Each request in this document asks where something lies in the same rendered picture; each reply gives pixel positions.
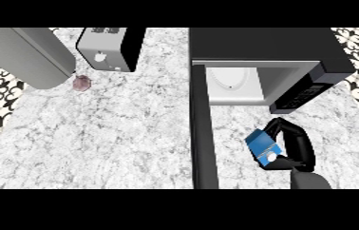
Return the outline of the black microwave door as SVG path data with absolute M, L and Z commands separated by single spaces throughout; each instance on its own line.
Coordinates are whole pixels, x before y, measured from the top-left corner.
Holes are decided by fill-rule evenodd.
M 192 181 L 195 189 L 217 189 L 217 166 L 206 95 L 206 67 L 189 69 L 189 127 Z

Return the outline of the black microwave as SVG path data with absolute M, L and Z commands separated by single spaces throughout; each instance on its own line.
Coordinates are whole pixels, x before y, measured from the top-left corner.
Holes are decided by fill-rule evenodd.
M 206 69 L 211 105 L 289 114 L 354 67 L 329 28 L 192 28 L 190 65 Z

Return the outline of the purple garlic bulb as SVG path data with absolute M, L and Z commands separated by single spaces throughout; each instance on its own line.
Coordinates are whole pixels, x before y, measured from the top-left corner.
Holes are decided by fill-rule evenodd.
M 72 89 L 85 91 L 91 87 L 91 80 L 85 75 L 78 75 L 72 81 Z

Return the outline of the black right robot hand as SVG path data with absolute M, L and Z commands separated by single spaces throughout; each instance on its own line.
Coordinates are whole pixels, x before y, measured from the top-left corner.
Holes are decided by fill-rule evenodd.
M 316 166 L 316 155 L 308 135 L 304 129 L 277 117 L 271 119 L 263 129 L 271 140 L 279 133 L 283 134 L 286 155 L 279 155 L 276 160 L 261 166 L 263 170 L 291 170 L 313 172 Z

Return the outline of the silver toaster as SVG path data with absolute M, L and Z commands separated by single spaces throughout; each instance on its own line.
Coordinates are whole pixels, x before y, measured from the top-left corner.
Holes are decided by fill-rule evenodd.
M 96 70 L 133 72 L 144 28 L 84 28 L 75 48 Z

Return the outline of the blue milk carton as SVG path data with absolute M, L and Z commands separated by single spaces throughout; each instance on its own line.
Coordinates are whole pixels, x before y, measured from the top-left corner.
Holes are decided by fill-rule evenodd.
M 255 129 L 245 138 L 245 142 L 260 164 L 267 166 L 273 163 L 282 150 L 266 132 Z

